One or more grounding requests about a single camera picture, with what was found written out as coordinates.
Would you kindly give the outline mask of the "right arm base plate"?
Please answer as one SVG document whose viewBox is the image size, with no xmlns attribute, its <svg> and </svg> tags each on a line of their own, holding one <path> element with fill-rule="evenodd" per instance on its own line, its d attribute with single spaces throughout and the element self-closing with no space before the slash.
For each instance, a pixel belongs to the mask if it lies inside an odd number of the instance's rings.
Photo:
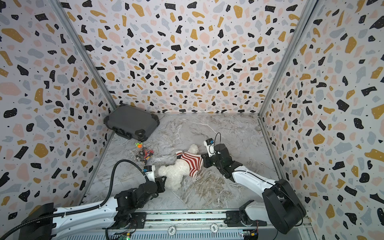
<svg viewBox="0 0 384 240">
<path fill-rule="evenodd" d="M 224 223 L 228 227 L 256 227 L 257 225 L 262 227 L 267 226 L 267 222 L 261 220 L 251 220 L 251 218 L 247 215 L 246 207 L 253 203 L 257 204 L 258 202 L 249 200 L 240 206 L 238 210 L 226 211 Z"/>
</svg>

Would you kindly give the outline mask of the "red white striped sweater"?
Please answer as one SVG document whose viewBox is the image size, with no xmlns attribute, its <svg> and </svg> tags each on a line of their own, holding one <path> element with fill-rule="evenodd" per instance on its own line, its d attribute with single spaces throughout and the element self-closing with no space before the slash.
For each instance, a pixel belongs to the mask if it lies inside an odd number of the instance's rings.
<svg viewBox="0 0 384 240">
<path fill-rule="evenodd" d="M 177 159 L 184 160 L 190 167 L 190 177 L 195 177 L 203 166 L 203 158 L 201 155 L 195 155 L 188 152 L 176 152 Z"/>
</svg>

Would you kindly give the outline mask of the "white teddy bear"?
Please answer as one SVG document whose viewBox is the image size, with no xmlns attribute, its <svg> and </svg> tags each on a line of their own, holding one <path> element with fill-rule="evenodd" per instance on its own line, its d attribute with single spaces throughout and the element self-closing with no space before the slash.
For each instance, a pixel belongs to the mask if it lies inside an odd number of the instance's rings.
<svg viewBox="0 0 384 240">
<path fill-rule="evenodd" d="M 190 148 L 185 152 L 200 155 L 199 148 L 196 144 L 192 144 Z M 177 191 L 182 186 L 182 180 L 184 176 L 190 177 L 190 167 L 187 162 L 181 159 L 177 159 L 176 156 L 176 161 L 173 165 L 161 166 L 158 169 L 158 175 L 160 177 L 167 177 L 165 188 L 172 191 Z"/>
</svg>

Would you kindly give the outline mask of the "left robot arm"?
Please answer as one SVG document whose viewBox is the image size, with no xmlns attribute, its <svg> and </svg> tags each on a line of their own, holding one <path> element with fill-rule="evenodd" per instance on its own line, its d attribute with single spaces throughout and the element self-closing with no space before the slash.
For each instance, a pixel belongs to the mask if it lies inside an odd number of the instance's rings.
<svg viewBox="0 0 384 240">
<path fill-rule="evenodd" d="M 88 230 L 123 228 L 133 224 L 136 229 L 144 226 L 145 215 L 135 216 L 135 211 L 159 196 L 165 191 L 166 177 L 155 178 L 138 188 L 122 191 L 111 197 L 101 206 L 87 204 L 74 208 L 58 208 L 54 210 L 53 204 L 46 204 L 23 223 L 49 214 L 58 213 L 59 217 L 50 220 L 44 219 L 21 227 L 20 240 L 61 240 L 71 235 L 84 233 Z"/>
</svg>

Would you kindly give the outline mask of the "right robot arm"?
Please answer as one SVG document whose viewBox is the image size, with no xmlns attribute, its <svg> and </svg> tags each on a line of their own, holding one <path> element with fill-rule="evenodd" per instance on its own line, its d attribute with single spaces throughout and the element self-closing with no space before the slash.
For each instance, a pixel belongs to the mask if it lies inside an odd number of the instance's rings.
<svg viewBox="0 0 384 240">
<path fill-rule="evenodd" d="M 216 167 L 224 178 L 247 187 L 263 199 L 261 203 L 249 200 L 237 211 L 227 211 L 227 226 L 272 224 L 279 233 L 287 234 L 303 223 L 306 209 L 286 180 L 271 180 L 252 172 L 232 159 L 225 144 L 215 145 L 213 139 L 208 139 L 204 145 L 208 151 L 202 156 L 205 168 Z"/>
</svg>

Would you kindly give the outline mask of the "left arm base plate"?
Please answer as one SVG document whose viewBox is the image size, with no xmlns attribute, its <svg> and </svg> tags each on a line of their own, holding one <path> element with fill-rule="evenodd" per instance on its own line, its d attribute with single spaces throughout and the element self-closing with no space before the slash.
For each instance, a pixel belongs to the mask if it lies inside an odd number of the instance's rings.
<svg viewBox="0 0 384 240">
<path fill-rule="evenodd" d="M 147 218 L 146 212 L 120 213 L 114 217 L 115 222 L 108 229 L 143 229 Z"/>
</svg>

